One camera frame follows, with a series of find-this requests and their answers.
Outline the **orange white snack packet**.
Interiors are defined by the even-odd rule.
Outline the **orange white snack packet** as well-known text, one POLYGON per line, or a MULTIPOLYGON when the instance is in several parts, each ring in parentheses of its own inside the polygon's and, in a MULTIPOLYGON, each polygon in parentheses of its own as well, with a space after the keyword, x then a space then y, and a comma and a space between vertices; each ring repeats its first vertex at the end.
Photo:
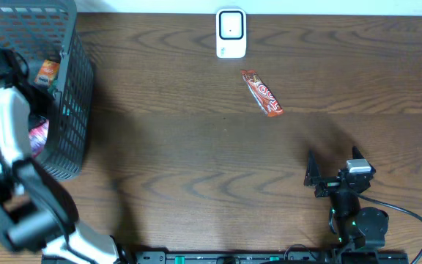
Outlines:
POLYGON ((38 86, 49 88, 56 79, 59 68, 59 63, 45 60, 35 77, 34 83, 38 86))

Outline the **pink purple snack packet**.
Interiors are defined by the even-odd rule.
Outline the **pink purple snack packet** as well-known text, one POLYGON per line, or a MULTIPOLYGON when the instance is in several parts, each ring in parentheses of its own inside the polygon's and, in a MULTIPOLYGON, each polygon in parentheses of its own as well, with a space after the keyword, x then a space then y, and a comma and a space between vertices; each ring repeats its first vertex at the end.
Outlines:
POLYGON ((32 155, 38 156, 44 149, 48 138, 49 121, 42 122, 29 131, 29 140, 32 149, 32 155))

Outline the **orange chocolate bar wrapper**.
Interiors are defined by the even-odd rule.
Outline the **orange chocolate bar wrapper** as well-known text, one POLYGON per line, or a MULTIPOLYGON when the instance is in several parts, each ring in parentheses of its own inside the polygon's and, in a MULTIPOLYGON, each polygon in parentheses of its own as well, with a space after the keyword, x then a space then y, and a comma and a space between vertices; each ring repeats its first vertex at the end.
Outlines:
POLYGON ((240 72, 259 107, 268 117, 276 117, 284 113, 276 97, 255 70, 241 70, 240 72))

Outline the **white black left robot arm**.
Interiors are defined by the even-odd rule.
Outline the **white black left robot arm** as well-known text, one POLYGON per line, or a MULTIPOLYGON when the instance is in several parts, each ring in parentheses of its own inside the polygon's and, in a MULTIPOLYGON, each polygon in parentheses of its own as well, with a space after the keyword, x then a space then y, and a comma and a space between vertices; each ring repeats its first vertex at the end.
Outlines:
POLYGON ((72 197, 34 159, 29 117, 47 114, 53 96, 28 77, 17 54, 0 49, 0 243, 42 252, 44 263, 129 263, 111 236, 79 219, 72 197))

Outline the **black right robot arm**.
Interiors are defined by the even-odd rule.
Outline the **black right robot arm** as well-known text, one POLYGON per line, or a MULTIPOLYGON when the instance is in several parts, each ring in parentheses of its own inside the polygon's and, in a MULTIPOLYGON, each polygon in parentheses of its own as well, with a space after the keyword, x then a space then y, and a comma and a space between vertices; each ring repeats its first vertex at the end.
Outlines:
POLYGON ((374 207, 361 207, 360 195, 371 187, 375 168, 363 157, 358 148, 352 148, 352 158, 337 175, 323 177, 312 152, 304 185, 314 188, 316 198, 329 198, 329 226, 343 245, 354 250, 379 249, 385 245, 388 214, 374 207))

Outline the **white barcode scanner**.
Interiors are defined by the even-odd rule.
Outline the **white barcode scanner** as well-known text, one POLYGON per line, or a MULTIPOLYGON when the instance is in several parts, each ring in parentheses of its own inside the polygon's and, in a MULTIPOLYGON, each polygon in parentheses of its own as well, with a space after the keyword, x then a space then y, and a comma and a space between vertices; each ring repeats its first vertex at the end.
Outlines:
POLYGON ((240 8, 225 8, 215 16, 216 56, 240 59, 246 55, 246 13, 240 8))

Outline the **dark grey plastic basket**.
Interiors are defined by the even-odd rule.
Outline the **dark grey plastic basket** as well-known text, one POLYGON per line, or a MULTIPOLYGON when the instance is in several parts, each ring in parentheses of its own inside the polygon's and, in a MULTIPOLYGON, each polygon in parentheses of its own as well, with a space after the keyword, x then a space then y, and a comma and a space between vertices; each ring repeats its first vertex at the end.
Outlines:
POLYGON ((48 112, 48 140, 36 157, 53 178, 76 177, 82 167, 94 71, 75 29, 73 0, 0 1, 0 48, 23 57, 34 81, 45 60, 60 65, 48 112))

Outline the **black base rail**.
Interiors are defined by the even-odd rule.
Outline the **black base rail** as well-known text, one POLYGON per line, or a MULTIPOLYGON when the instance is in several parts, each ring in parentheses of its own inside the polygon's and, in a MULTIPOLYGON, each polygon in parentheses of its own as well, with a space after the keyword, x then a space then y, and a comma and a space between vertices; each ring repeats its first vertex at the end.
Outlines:
POLYGON ((341 263, 341 264, 408 264, 405 253, 343 253, 340 258, 329 252, 296 249, 286 254, 272 253, 167 253, 136 252, 137 264, 259 264, 259 263, 341 263))

